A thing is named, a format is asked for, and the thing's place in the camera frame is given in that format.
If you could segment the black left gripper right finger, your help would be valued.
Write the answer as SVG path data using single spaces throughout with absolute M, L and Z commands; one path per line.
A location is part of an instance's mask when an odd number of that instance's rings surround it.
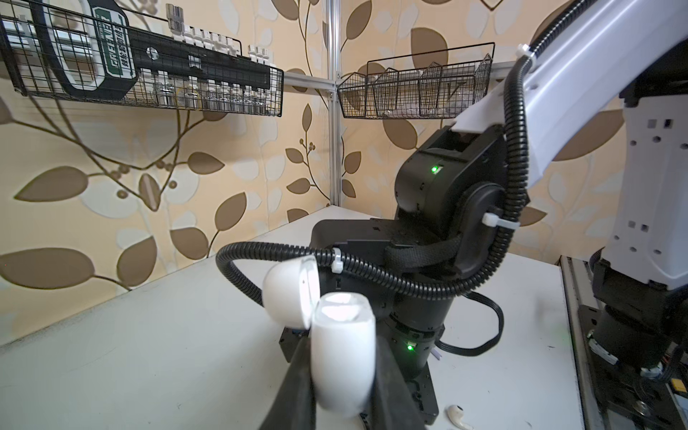
M 371 429 L 424 429 L 419 410 L 387 340 L 376 337 L 376 367 L 370 397 Z

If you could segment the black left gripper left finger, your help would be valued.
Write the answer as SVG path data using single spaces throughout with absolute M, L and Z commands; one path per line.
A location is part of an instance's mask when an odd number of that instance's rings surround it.
M 311 376 L 311 340 L 302 338 L 261 430 L 314 430 L 315 389 Z

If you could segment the white earbud charging case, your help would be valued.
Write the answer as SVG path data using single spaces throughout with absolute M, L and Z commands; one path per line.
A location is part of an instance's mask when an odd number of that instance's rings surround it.
M 376 370 L 376 319 L 368 299 L 353 292 L 322 294 L 316 260 L 308 255 L 268 270 L 263 307 L 274 322 L 309 331 L 318 404 L 342 417 L 362 412 Z

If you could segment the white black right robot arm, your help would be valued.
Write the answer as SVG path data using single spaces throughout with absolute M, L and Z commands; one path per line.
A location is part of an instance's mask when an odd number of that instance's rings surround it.
M 599 316 L 581 347 L 598 408 L 683 429 L 668 383 L 687 351 L 687 5 L 574 1 L 494 91 L 402 165 L 391 220 L 323 220 L 310 247 L 238 242 L 220 273 L 284 329 L 288 372 L 264 429 L 313 429 L 318 409 L 371 429 L 437 416 L 427 359 L 453 300 L 505 260 L 528 191 L 614 97 L 628 150 L 612 236 L 591 259 Z

